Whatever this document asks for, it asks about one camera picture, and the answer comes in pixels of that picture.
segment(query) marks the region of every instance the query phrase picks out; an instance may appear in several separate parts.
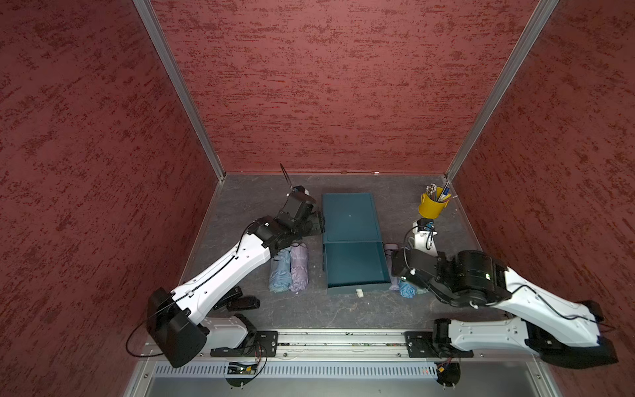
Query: wire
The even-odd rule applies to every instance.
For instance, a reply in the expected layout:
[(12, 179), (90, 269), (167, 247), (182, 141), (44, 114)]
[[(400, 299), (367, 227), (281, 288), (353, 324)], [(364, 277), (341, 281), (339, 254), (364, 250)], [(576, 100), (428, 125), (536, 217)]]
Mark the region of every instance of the wire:
[(255, 221), (254, 221), (254, 222), (252, 222), (252, 223), (250, 223), (250, 224), (248, 224), (248, 225), (247, 225), (247, 227), (245, 227), (245, 228), (244, 228), (243, 233), (242, 233), (242, 234), (241, 234), (241, 236), (240, 236), (240, 240), (238, 240), (238, 246), (236, 247), (236, 254), (235, 254), (233, 257), (231, 257), (231, 258), (230, 258), (227, 262), (225, 262), (225, 264), (224, 264), (224, 265), (223, 265), (223, 266), (222, 266), (219, 270), (217, 270), (214, 274), (212, 274), (210, 277), (208, 277), (208, 278), (207, 278), (204, 282), (202, 282), (202, 283), (198, 284), (198, 285), (197, 285), (197, 286), (195, 286), (195, 287), (194, 287), (191, 291), (188, 291), (185, 295), (181, 296), (180, 298), (178, 298), (177, 300), (175, 300), (175, 301), (174, 301), (174, 302), (172, 302), (171, 304), (168, 304), (167, 306), (162, 307), (162, 308), (160, 308), (159, 310), (157, 310), (156, 312), (152, 313), (152, 314), (151, 314), (150, 316), (148, 316), (145, 320), (143, 320), (143, 321), (142, 321), (139, 325), (137, 325), (137, 326), (135, 327), (135, 329), (134, 329), (134, 330), (132, 330), (132, 332), (130, 332), (130, 335), (128, 336), (128, 339), (126, 339), (126, 352), (127, 352), (130, 356), (132, 356), (132, 357), (137, 357), (137, 358), (148, 358), (148, 357), (158, 357), (158, 356), (162, 356), (162, 355), (163, 355), (163, 353), (157, 353), (157, 354), (151, 354), (151, 355), (149, 355), (149, 356), (146, 356), (146, 355), (143, 355), (143, 354), (136, 354), (136, 353), (131, 352), (131, 351), (130, 351), (130, 348), (129, 348), (129, 346), (128, 346), (128, 345), (130, 344), (130, 339), (132, 339), (132, 335), (134, 335), (134, 334), (135, 334), (135, 332), (136, 332), (139, 328), (141, 328), (141, 326), (142, 326), (143, 324), (145, 324), (146, 322), (148, 322), (148, 320), (150, 320), (152, 317), (155, 317), (156, 315), (158, 315), (158, 314), (159, 314), (159, 313), (161, 313), (162, 311), (167, 310), (167, 309), (168, 309), (168, 308), (170, 308), (172, 305), (175, 305), (175, 304), (176, 304), (179, 300), (181, 300), (181, 299), (183, 299), (183, 298), (185, 298), (185, 297), (189, 296), (189, 295), (190, 295), (190, 293), (192, 293), (192, 292), (196, 291), (197, 289), (201, 288), (201, 287), (202, 287), (205, 283), (207, 283), (209, 280), (211, 280), (211, 278), (212, 278), (212, 277), (216, 276), (216, 275), (217, 275), (217, 274), (218, 274), (221, 270), (225, 269), (225, 267), (227, 267), (227, 265), (229, 265), (229, 262), (231, 262), (231, 261), (232, 261), (232, 260), (234, 260), (234, 259), (238, 259), (238, 257), (239, 257), (239, 251), (240, 251), (240, 245), (241, 245), (241, 243), (243, 242), (243, 237), (244, 237), (244, 234), (245, 234), (245, 233), (247, 233), (247, 229), (249, 229), (249, 228), (251, 227), (251, 225), (253, 225), (254, 223), (255, 223)]
[(410, 232), (412, 232), (413, 230), (415, 230), (416, 228), (418, 228), (419, 225), (415, 226), (415, 227), (411, 227), (410, 229), (408, 229), (408, 231), (406, 232), (406, 234), (403, 236), (403, 260), (404, 262), (406, 262), (406, 267), (409, 268), (410, 270), (412, 270), (412, 268), (408, 265), (408, 259), (406, 258), (406, 240), (408, 239), (408, 235), (410, 234)]
[[(256, 370), (258, 372), (256, 372), (256, 374), (249, 380), (249, 382), (251, 382), (252, 380), (256, 379), (256, 377), (258, 375), (260, 375), (260, 373), (265, 369), (265, 366), (267, 365), (267, 361), (269, 360), (269, 353), (267, 353), (267, 350), (260, 344), (260, 343), (255, 343), (253, 345), (248, 345), (248, 346), (243, 346), (242, 349), (246, 349), (247, 347), (259, 347), (259, 351), (260, 351), (260, 357), (258, 359), (258, 362), (256, 363)], [(238, 347), (235, 347), (234, 349), (228, 349), (228, 350), (239, 350)], [(262, 361), (262, 352), (265, 352), (265, 363), (262, 365), (262, 367), (260, 366), (260, 362)]]
[(431, 250), (432, 249), (432, 236), (434, 235), (434, 224), (432, 222), (428, 222), (425, 225), (428, 229), (428, 237), (425, 239), (425, 249), (426, 250)]
[(284, 175), (284, 179), (286, 179), (286, 183), (289, 184), (289, 190), (293, 190), (293, 184), (291, 183), (291, 178), (289, 178), (289, 174), (287, 174), (282, 163), (280, 163), (280, 169), (282, 169), (282, 174)]
[(444, 362), (437, 364), (437, 369), (439, 369), (440, 367), (443, 367), (443, 366), (445, 366), (445, 365), (447, 365), (447, 364), (450, 364), (451, 362), (452, 362), (452, 357), (449, 357), (449, 358), (448, 358), (447, 360), (445, 360)]
[(253, 378), (251, 378), (250, 382), (254, 379), (256, 379), (256, 377), (258, 375), (260, 375), (262, 373), (262, 371), (265, 369), (265, 366), (267, 365), (267, 361), (269, 360), (269, 353), (267, 353), (267, 350), (262, 347), (261, 344), (258, 343), (258, 346), (260, 346), (260, 359), (262, 359), (262, 352), (265, 352), (265, 363), (262, 365), (262, 367), (260, 368), (260, 370), (258, 371), (258, 373), (256, 373)]
[[(518, 291), (519, 291), (522, 287), (525, 287), (525, 288), (527, 288), (529, 291), (533, 292), (533, 293), (534, 293), (534, 294), (535, 294), (538, 298), (540, 298), (540, 300), (541, 300), (542, 302), (544, 302), (544, 304), (545, 304), (545, 305), (547, 305), (547, 307), (548, 307), (549, 309), (551, 309), (554, 313), (556, 313), (558, 316), (560, 316), (560, 317), (564, 318), (565, 320), (576, 320), (576, 319), (581, 318), (581, 319), (583, 319), (583, 320), (587, 320), (587, 321), (590, 321), (590, 322), (595, 323), (595, 324), (598, 324), (598, 325), (604, 325), (604, 326), (607, 326), (608, 328), (611, 328), (611, 330), (616, 329), (616, 328), (615, 328), (614, 326), (612, 326), (612, 325), (602, 323), (601, 321), (592, 320), (592, 319), (590, 319), (590, 318), (586, 318), (585, 316), (579, 316), (579, 315), (577, 315), (577, 314), (574, 314), (574, 315), (572, 315), (572, 316), (565, 316), (564, 314), (562, 314), (562, 313), (560, 313), (559, 311), (557, 311), (557, 310), (556, 310), (553, 306), (551, 306), (551, 304), (550, 304), (549, 302), (547, 302), (547, 301), (546, 301), (546, 300), (545, 300), (545, 299), (541, 296), (541, 294), (539, 294), (536, 290), (534, 290), (532, 287), (528, 286), (527, 284), (522, 284), (522, 285), (520, 285), (519, 287), (517, 287), (515, 290), (513, 290), (513, 291), (512, 291), (512, 294), (511, 294), (511, 296), (510, 296), (510, 298), (511, 298), (512, 296), (514, 296), (514, 294), (515, 294), (516, 292), (518, 292)], [(500, 302), (495, 302), (495, 303), (492, 303), (492, 304), (487, 304), (486, 306), (494, 306), (494, 305), (496, 305), (496, 304), (498, 304), (498, 303), (500, 303)]]

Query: yellow pen holder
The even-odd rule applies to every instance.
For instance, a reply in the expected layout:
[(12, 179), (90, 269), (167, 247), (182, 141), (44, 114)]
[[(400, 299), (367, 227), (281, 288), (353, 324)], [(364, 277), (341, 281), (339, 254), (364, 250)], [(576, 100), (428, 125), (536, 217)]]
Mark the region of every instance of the yellow pen holder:
[[(443, 192), (442, 187), (437, 187), (437, 197), (440, 197)], [(449, 199), (446, 198), (445, 203), (437, 203), (433, 201), (426, 193), (421, 195), (421, 204), (419, 205), (419, 213), (423, 218), (428, 219), (437, 219), (443, 211), (443, 208), (447, 207), (450, 203)]]

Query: red wall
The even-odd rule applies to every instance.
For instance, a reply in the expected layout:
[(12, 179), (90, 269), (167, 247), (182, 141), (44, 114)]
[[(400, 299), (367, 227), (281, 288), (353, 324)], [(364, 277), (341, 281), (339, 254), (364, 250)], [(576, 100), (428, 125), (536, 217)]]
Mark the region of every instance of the red wall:
[(635, 386), (634, 15), (560, 0), (455, 182), (488, 252), (618, 327), (618, 365), (557, 371), (567, 397)]
[(536, 0), (155, 0), (229, 172), (444, 173)]
[(213, 172), (130, 0), (5, 1), (0, 47), (0, 394), (119, 396)]

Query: teal container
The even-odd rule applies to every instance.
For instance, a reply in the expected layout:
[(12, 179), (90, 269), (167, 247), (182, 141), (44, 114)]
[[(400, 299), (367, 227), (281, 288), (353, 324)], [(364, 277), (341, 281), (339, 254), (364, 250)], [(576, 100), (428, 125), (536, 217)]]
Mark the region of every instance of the teal container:
[(327, 292), (386, 291), (391, 284), (375, 201), (370, 193), (322, 195)]

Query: black bracket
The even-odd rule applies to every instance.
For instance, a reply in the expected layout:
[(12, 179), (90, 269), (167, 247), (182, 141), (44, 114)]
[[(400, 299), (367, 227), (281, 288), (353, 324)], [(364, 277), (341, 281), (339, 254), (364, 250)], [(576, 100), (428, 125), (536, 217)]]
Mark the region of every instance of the black bracket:
[(449, 342), (435, 338), (430, 331), (406, 331), (403, 333), (410, 358), (471, 358), (474, 352), (458, 350)]
[(408, 357), (410, 358), (438, 358), (439, 355), (432, 347), (432, 332), (407, 331), (403, 335), (406, 337), (408, 347)]
[(210, 351), (210, 357), (253, 357), (255, 346), (261, 345), (265, 349), (264, 354), (267, 358), (276, 356), (277, 350), (277, 331), (256, 331), (253, 339), (246, 346), (229, 349), (227, 347), (219, 347)]

